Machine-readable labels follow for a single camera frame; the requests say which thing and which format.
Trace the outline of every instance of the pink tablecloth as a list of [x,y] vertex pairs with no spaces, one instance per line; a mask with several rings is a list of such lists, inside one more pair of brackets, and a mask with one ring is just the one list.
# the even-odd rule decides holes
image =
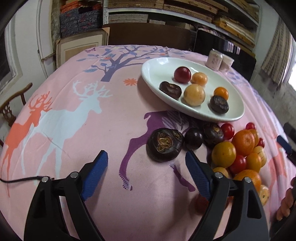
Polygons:
[[[160,127],[185,133],[196,120],[158,99],[141,77],[151,58],[185,58],[204,64],[206,56],[157,46],[103,46],[86,50],[53,73],[34,93],[13,125],[1,156],[1,178],[35,175],[65,178],[92,162],[100,150],[109,166],[86,206],[106,241],[188,240],[200,216],[193,209],[198,194],[185,166],[185,151],[173,161],[156,163],[145,149],[150,133]],[[280,205],[294,166],[276,143],[283,129],[265,101],[235,70],[224,75],[241,93],[245,114],[236,130],[254,122],[266,142],[268,163],[261,169],[271,190],[264,207],[267,220]],[[196,151],[206,160],[206,148]],[[37,183],[0,183],[0,210],[22,238]],[[77,237],[66,210],[70,233]],[[217,235],[227,223],[225,211]]]

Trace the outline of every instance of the white deer silhouette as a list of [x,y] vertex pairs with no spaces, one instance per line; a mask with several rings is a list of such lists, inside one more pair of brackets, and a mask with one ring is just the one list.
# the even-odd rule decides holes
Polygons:
[[99,104],[99,97],[107,98],[112,95],[107,95],[109,90],[105,89],[103,86],[100,90],[96,90],[98,87],[98,82],[93,84],[88,84],[84,87],[84,93],[78,93],[76,85],[80,82],[73,83],[73,91],[78,95],[81,104],[77,107],[75,111],[68,110],[50,110],[44,112],[41,116],[39,125],[31,130],[31,133],[28,135],[26,142],[24,142],[24,147],[21,153],[21,166],[22,172],[25,175],[25,166],[24,166],[24,149],[30,138],[32,138],[36,133],[40,133],[48,138],[51,143],[42,157],[41,163],[36,172],[36,176],[39,175],[40,170],[43,164],[46,162],[48,156],[55,150],[56,153],[56,165],[55,173],[56,178],[59,179],[59,172],[62,165],[62,152],[63,146],[66,139],[69,139],[74,136],[74,134],[83,126],[86,122],[88,113],[93,110],[95,113],[100,114],[102,109]]

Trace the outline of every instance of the orange flower print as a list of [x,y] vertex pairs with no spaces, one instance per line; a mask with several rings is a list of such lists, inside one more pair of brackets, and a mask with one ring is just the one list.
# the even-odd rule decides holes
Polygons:
[[123,81],[126,86],[130,85],[130,86],[133,86],[133,85],[137,85],[138,81],[136,81],[135,79],[127,79],[127,80],[124,80]]

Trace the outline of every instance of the red cherry tomato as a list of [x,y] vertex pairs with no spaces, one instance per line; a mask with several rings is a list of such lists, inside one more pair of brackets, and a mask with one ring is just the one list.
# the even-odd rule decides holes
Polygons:
[[250,130],[250,129],[255,129],[256,130],[256,126],[253,122],[250,122],[246,125],[246,129]]
[[221,126],[224,140],[230,140],[234,136],[234,127],[232,124],[225,123]]
[[237,157],[234,160],[234,163],[229,167],[229,170],[231,171],[232,174],[235,175],[245,170],[246,167],[247,167],[246,159],[241,155],[237,155]]
[[[228,207],[230,201],[231,201],[231,198],[228,197],[227,202],[225,204],[225,209]],[[198,214],[203,215],[206,212],[208,205],[209,205],[209,201],[199,193],[194,203],[196,212]]]
[[187,84],[191,80],[191,72],[187,67],[179,67],[175,70],[174,78],[177,82]]
[[262,146],[263,148],[265,147],[265,141],[262,138],[259,138],[259,143],[257,146]]

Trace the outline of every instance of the metal screw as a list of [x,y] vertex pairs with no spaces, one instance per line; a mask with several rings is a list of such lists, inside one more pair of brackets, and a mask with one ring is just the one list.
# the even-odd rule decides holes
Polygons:
[[247,183],[251,183],[252,180],[249,178],[249,177],[245,177],[244,180],[247,182]]
[[70,177],[71,178],[76,178],[76,177],[78,177],[78,175],[79,175],[78,172],[73,172],[73,173],[70,174]]
[[47,182],[47,181],[48,181],[48,177],[43,177],[43,178],[41,179],[41,181],[42,181],[43,183]]
[[215,172],[215,177],[222,178],[223,174],[221,172]]

